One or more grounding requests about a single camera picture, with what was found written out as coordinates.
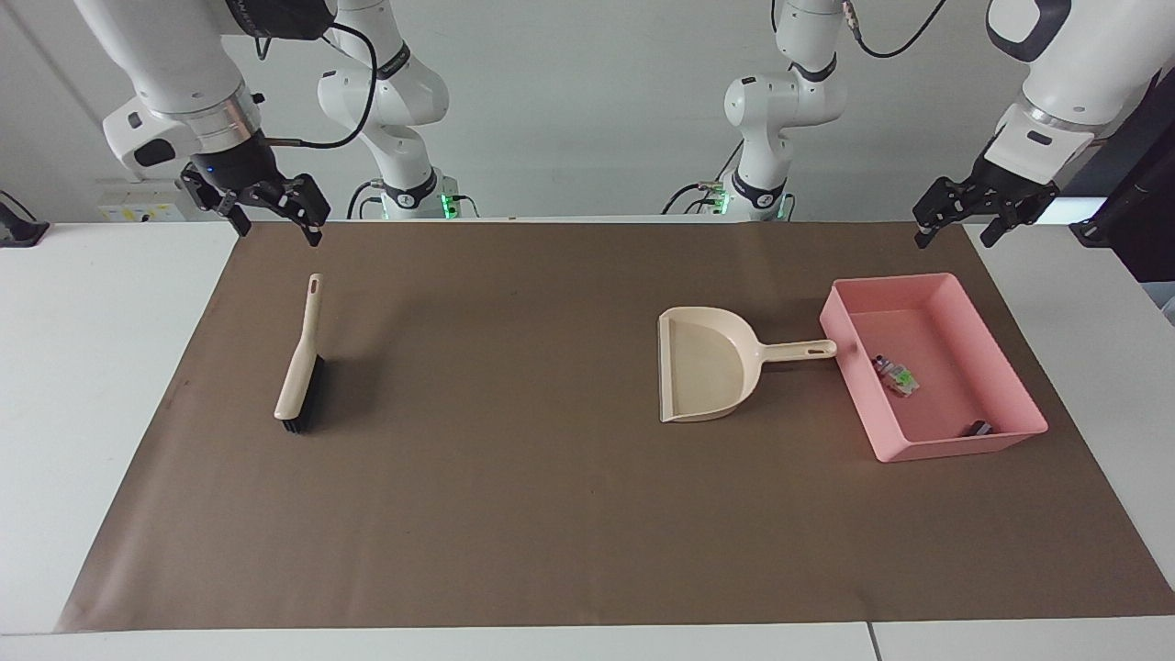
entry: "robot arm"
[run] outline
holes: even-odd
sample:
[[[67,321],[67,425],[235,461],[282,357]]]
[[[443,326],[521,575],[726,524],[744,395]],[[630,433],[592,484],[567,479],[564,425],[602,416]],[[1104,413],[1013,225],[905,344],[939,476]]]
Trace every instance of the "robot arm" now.
[[[325,0],[75,0],[135,99],[103,122],[107,141],[133,170],[190,156],[181,181],[202,208],[228,217],[242,236],[239,204],[297,223],[311,245],[330,210],[308,174],[287,178],[261,131],[256,99],[221,46],[231,19],[247,34],[317,39],[335,8]]]
[[[786,0],[776,45],[791,60],[783,75],[752,75],[726,90],[726,119],[743,133],[743,156],[723,177],[727,213],[774,217],[783,198],[793,148],[785,128],[815,126],[845,112],[847,89],[837,70],[840,0]]]
[[[924,248],[974,214],[996,216],[982,234],[988,247],[1035,222],[1058,194],[1058,171],[1175,52],[1175,4],[992,0],[987,32],[1030,72],[971,176],[939,177],[914,205]]]
[[[456,193],[456,182],[434,168],[424,140],[408,128],[441,121],[449,109],[449,89],[432,69],[421,63],[400,34],[389,0],[340,0],[340,25],[367,34],[376,48],[376,95],[360,139],[380,169],[389,217],[442,217],[443,194]],[[361,66],[327,72],[318,80],[318,103],[343,126],[355,126],[367,102],[370,54],[367,46],[335,31],[340,50]]]

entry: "electrical outlet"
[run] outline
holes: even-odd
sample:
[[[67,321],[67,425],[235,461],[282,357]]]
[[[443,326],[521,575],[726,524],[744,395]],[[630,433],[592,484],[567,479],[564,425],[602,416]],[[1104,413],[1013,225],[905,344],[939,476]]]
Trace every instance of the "electrical outlet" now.
[[[123,202],[123,208],[129,211],[132,222],[155,220],[157,216],[155,193],[130,193]]]
[[[155,217],[153,220],[162,222],[184,222],[188,216],[180,208],[182,197],[177,193],[155,193],[152,200]]]
[[[102,214],[102,220],[107,222],[126,222],[122,215],[123,202],[127,201],[127,193],[109,191],[102,193],[98,198],[98,210]]]

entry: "pink plastic bin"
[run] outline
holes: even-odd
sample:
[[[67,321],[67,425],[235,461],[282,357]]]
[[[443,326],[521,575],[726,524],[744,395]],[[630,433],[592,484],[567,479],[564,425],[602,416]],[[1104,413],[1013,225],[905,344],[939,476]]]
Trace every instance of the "pink plastic bin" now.
[[[995,452],[1048,430],[959,279],[949,272],[837,279],[820,324],[881,461]],[[872,358],[909,369],[900,398]],[[995,434],[960,437],[976,420]]]

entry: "brown mat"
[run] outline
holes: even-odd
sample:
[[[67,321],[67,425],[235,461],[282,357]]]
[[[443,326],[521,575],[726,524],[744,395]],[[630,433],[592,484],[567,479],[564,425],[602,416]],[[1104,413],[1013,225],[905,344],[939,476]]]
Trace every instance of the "brown mat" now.
[[[313,250],[258,223],[59,630],[1175,613],[964,232],[912,227],[336,223]],[[327,397],[291,437],[270,413],[315,270]],[[834,277],[941,270],[1048,434],[879,464],[833,362],[658,423],[665,308],[808,340]]]

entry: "beige dustpan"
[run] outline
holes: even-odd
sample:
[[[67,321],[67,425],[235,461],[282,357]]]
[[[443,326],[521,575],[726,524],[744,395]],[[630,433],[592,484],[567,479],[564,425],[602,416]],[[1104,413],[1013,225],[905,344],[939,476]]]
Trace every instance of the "beige dustpan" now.
[[[741,316],[713,306],[676,306],[658,319],[662,423],[700,423],[734,411],[759,384],[765,363],[837,356],[832,340],[763,345]]]

